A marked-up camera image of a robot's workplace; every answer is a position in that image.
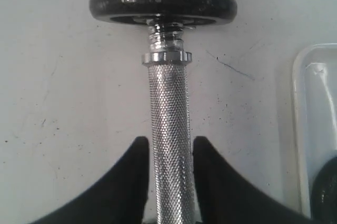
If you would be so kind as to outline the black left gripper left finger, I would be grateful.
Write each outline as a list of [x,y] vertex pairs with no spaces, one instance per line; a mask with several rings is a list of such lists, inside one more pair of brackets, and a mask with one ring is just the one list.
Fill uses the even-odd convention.
[[142,223],[148,185],[149,142],[140,136],[99,181],[36,223]]

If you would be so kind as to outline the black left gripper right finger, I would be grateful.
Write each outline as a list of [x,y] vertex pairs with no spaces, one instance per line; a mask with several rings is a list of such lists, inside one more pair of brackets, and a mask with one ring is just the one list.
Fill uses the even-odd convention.
[[313,223],[243,178],[203,136],[193,142],[197,200],[203,223]]

